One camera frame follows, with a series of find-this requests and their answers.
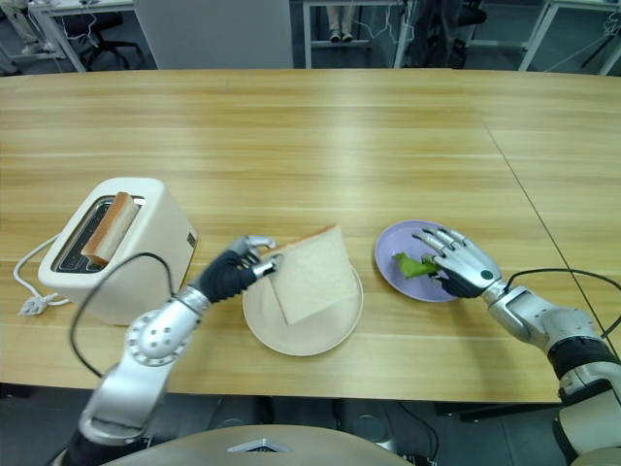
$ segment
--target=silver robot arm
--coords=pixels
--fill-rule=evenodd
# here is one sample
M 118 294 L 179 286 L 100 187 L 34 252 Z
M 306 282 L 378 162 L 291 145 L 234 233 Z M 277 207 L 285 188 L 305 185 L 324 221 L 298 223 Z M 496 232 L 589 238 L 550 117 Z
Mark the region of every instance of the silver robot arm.
M 190 334 L 212 304 L 277 270 L 282 256 L 261 262 L 258 251 L 275 245 L 266 237 L 239 238 L 179 294 L 128 327 L 123 356 L 93 392 L 61 464 L 103 464 L 141 448 Z
M 568 461 L 621 447 L 621 364 L 591 318 L 524 286 L 508 288 L 494 260 L 456 231 L 425 229 L 414 237 L 438 253 L 430 259 L 440 266 L 437 279 L 447 292 L 481 296 L 508 333 L 547 356 L 564 404 L 555 434 Z

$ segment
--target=toaster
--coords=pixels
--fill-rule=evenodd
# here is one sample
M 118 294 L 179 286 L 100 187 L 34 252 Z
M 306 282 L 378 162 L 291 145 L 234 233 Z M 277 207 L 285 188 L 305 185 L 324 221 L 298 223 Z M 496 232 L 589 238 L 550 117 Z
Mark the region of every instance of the toaster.
M 119 192 L 127 192 L 139 209 L 110 261 L 97 264 L 82 255 L 82 248 Z M 169 265 L 177 291 L 197 240 L 196 230 L 163 182 L 113 178 L 95 187 L 65 225 L 41 262 L 39 281 L 79 304 L 116 264 L 137 252 L 151 252 Z M 168 280 L 162 264 L 139 257 L 106 280 L 86 311 L 106 323 L 128 325 L 169 299 Z

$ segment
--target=lettuce leaf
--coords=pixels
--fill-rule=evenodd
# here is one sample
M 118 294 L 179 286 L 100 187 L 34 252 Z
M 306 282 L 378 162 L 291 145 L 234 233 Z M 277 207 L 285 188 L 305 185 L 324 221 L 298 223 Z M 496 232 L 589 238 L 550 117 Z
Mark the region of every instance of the lettuce leaf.
M 420 277 L 421 275 L 434 274 L 439 271 L 440 267 L 432 262 L 419 262 L 411 259 L 404 252 L 399 252 L 392 256 L 399 263 L 399 269 L 407 279 Z

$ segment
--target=plug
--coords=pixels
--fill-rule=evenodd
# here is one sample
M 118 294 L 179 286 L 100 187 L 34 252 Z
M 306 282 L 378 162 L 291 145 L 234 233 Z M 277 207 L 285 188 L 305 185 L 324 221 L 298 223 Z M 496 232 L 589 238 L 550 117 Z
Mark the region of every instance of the plug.
M 20 316 L 38 316 L 48 308 L 48 303 L 42 296 L 31 296 L 21 306 Z

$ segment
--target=bread slice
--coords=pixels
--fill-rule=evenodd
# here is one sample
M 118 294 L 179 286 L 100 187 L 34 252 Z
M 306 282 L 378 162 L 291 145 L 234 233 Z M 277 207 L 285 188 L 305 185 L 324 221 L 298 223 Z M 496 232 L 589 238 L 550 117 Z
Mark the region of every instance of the bread slice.
M 270 275 L 276 298 L 288 325 L 355 297 L 358 285 L 338 225 L 271 251 L 284 260 Z
M 128 193 L 120 191 L 82 248 L 82 255 L 99 265 L 107 265 L 140 207 Z

